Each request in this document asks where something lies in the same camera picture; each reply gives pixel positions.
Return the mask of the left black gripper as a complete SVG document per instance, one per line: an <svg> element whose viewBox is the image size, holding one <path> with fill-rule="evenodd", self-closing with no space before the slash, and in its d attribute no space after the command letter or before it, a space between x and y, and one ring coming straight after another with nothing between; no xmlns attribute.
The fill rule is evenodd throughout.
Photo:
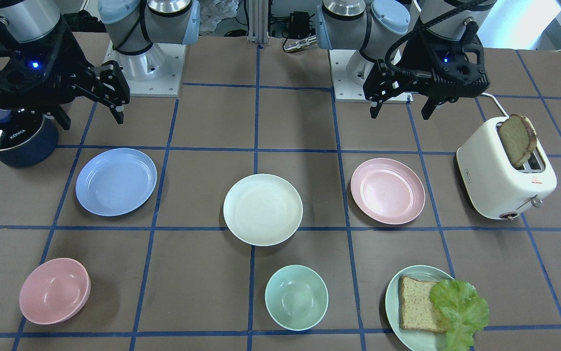
<svg viewBox="0 0 561 351"><path fill-rule="evenodd" d="M412 91L428 96L421 109L424 120L443 105L443 99L474 98L486 91L485 56L476 34L460 41L421 33L406 42L396 66L428 73L412 86ZM377 118L383 103L403 93L408 83L407 77L390 67L389 60L377 60L363 83L371 118Z"/></svg>

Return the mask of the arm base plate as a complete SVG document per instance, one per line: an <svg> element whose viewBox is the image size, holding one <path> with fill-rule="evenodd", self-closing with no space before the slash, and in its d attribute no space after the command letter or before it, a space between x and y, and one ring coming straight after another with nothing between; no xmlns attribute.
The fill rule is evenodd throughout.
<svg viewBox="0 0 561 351"><path fill-rule="evenodd" d="M373 63L355 50L329 50L330 73L337 102L368 103L363 84Z"/></svg>
<svg viewBox="0 0 561 351"><path fill-rule="evenodd" d="M188 46L155 43L149 51L127 56L107 47L104 59L115 60L130 88L132 97L178 98Z"/></svg>

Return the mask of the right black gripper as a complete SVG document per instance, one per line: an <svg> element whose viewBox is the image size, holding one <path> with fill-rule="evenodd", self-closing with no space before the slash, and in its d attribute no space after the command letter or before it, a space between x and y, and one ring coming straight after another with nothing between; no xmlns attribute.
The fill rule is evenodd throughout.
<svg viewBox="0 0 561 351"><path fill-rule="evenodd" d="M46 110L68 131L71 118L60 105L82 95L107 107L115 122L123 124L130 87L117 61L93 66L67 24L25 43L0 24L1 109Z"/></svg>

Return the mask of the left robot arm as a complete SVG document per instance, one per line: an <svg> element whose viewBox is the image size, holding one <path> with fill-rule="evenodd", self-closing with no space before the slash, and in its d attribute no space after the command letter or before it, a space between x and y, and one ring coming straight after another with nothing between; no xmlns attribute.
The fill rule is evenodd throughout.
<svg viewBox="0 0 561 351"><path fill-rule="evenodd" d="M402 93L427 98L421 114L490 86L478 31L494 0L324 0L316 9L318 46L354 50L372 64L361 88L376 118Z"/></svg>

